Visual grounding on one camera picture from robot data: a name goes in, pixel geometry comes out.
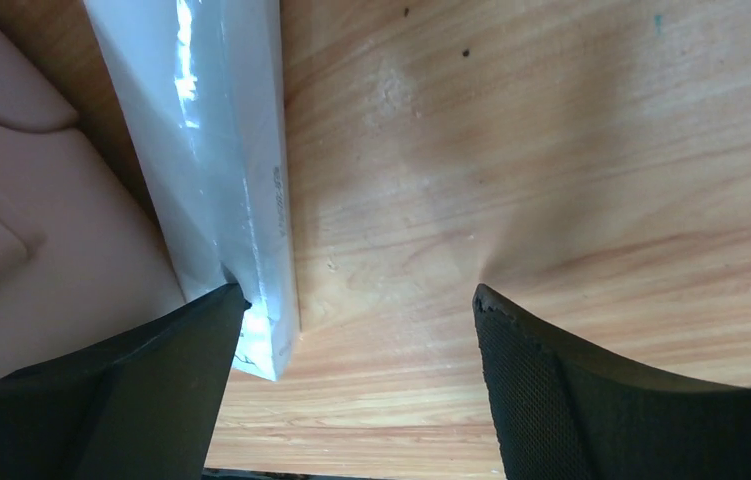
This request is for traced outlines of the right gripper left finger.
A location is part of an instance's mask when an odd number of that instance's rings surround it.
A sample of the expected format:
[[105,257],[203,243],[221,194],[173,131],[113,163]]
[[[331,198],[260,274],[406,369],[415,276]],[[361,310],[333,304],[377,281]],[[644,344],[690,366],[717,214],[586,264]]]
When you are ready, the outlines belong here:
[[0,379],[0,479],[199,479],[248,309],[226,284]]

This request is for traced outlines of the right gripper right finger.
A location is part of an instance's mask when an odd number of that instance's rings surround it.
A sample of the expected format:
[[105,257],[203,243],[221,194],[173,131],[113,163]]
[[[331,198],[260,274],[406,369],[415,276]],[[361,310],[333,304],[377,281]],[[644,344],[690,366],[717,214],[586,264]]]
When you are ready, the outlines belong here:
[[751,388],[674,374],[473,297],[509,479],[751,479]]

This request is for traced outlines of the pink suitcase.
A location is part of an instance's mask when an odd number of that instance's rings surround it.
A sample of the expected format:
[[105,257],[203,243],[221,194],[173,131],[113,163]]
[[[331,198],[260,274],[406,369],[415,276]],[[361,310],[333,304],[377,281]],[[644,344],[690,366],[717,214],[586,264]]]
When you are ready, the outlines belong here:
[[180,307],[162,240],[0,31],[0,378]]

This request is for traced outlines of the white rectangular tube box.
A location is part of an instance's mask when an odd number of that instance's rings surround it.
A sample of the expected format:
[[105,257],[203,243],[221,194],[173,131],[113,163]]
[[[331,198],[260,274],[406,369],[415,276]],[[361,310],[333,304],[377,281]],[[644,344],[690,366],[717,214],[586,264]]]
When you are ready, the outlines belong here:
[[184,296],[238,284],[232,365],[278,380],[300,332],[279,3],[85,7]]

